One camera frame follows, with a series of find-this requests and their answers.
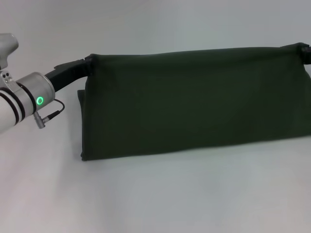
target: black band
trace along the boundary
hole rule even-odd
[[[17,102],[20,111],[21,111],[21,121],[25,118],[25,108],[24,105],[21,103],[21,101],[19,100],[19,98],[10,90],[4,87],[0,87],[1,91],[5,91],[6,93],[8,93],[10,96],[12,96],[12,98]]]
[[[30,100],[31,100],[31,103],[33,103],[34,111],[33,111],[32,114],[34,114],[34,113],[37,111],[37,105],[36,105],[36,103],[35,103],[34,96],[31,94],[31,92],[28,90],[28,88],[25,87],[23,84],[18,83],[18,82],[16,82],[16,83],[17,83],[17,84],[20,86],[20,88],[22,88],[22,89],[27,93],[27,95],[29,96],[29,98],[30,98]]]
[[[17,124],[17,123],[19,122],[19,115],[18,115],[18,111],[17,111],[15,105],[14,105],[13,102],[10,100],[10,98],[8,98],[5,94],[3,94],[3,93],[0,92],[0,96],[1,96],[2,98],[4,98],[4,99],[8,102],[8,104],[11,106],[11,108],[12,108],[14,114],[15,114],[15,119],[16,119],[15,124]]]

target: green light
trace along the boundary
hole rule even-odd
[[[38,98],[37,98],[37,104],[38,105],[41,105],[41,104],[43,104],[43,101],[44,101],[44,99],[43,99],[43,97],[42,96],[39,96]]]

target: white backdrop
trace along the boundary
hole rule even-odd
[[[310,0],[1,0],[19,79],[91,53],[311,43]],[[311,138],[82,162],[76,91],[39,130],[0,135],[1,233],[292,233],[311,229]],[[52,103],[41,114],[59,108]]]

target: green fabric bag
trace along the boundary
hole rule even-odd
[[[93,54],[93,75],[78,92],[82,159],[311,134],[311,81],[301,46]]]

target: black cable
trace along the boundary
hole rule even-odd
[[[53,112],[52,114],[48,115],[47,117],[44,118],[45,122],[52,120],[54,117],[56,117],[57,115],[59,115],[64,109],[65,109],[65,105],[62,101],[54,99],[54,101],[59,102],[60,104],[62,104],[63,108],[61,110],[57,110],[55,112]]]

